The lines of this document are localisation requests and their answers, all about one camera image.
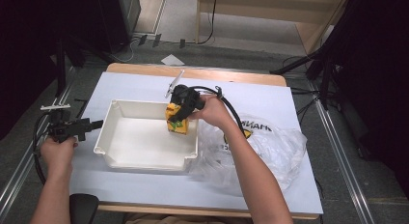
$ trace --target yellow box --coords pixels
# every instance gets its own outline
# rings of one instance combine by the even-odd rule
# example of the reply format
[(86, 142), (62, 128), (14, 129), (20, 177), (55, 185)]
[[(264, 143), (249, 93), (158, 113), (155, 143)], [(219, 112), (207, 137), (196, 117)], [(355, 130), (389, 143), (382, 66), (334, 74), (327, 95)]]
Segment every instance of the yellow box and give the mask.
[(174, 103), (169, 103), (168, 106), (166, 107), (165, 116), (166, 116), (166, 121), (168, 123), (168, 129), (169, 131), (172, 131), (175, 133), (187, 134), (187, 129), (189, 128), (189, 121), (187, 119), (184, 119), (176, 123), (172, 123), (169, 121), (169, 118), (171, 116), (174, 116), (178, 112), (180, 107), (181, 106), (176, 105)]

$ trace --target white plastic tray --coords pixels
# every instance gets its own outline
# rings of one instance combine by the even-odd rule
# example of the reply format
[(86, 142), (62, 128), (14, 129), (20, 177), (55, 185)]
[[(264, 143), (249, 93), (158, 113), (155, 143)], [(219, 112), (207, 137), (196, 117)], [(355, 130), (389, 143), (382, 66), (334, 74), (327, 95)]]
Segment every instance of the white plastic tray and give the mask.
[(170, 132), (165, 120), (167, 103), (112, 100), (95, 154), (112, 168), (183, 171), (198, 155), (197, 121), (188, 134)]

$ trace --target hand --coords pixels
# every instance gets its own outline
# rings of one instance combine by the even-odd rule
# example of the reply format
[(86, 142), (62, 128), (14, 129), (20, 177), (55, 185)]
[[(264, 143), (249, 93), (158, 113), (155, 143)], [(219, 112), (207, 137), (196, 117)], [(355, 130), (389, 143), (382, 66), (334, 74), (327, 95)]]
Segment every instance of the hand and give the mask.
[(204, 108), (200, 111), (192, 113), (188, 118), (190, 120), (203, 119), (212, 126), (217, 126), (224, 130), (231, 124), (235, 125), (231, 114), (223, 103), (215, 95), (201, 96), (204, 101)]
[(69, 137), (63, 143), (47, 137), (41, 145), (41, 156), (48, 166), (47, 180), (69, 180), (72, 172), (72, 156), (78, 144), (76, 138)]

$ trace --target black chair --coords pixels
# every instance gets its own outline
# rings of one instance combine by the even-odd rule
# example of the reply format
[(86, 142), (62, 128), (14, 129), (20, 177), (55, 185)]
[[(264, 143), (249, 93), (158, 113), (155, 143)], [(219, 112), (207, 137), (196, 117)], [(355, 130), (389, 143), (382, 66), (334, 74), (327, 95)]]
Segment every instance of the black chair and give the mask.
[(75, 193), (69, 196), (69, 217), (71, 224), (93, 222), (99, 199), (90, 194)]

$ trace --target wooden cabinet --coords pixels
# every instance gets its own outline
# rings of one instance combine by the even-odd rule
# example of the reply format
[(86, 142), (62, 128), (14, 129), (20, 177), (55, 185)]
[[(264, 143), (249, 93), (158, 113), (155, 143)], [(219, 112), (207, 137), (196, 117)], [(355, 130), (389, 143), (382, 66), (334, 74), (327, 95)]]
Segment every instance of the wooden cabinet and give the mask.
[[(231, 14), (296, 22), (307, 53), (315, 50), (331, 24), (341, 16), (346, 0), (217, 0), (217, 14)], [(198, 0), (196, 40), (200, 13), (208, 13), (214, 0)]]

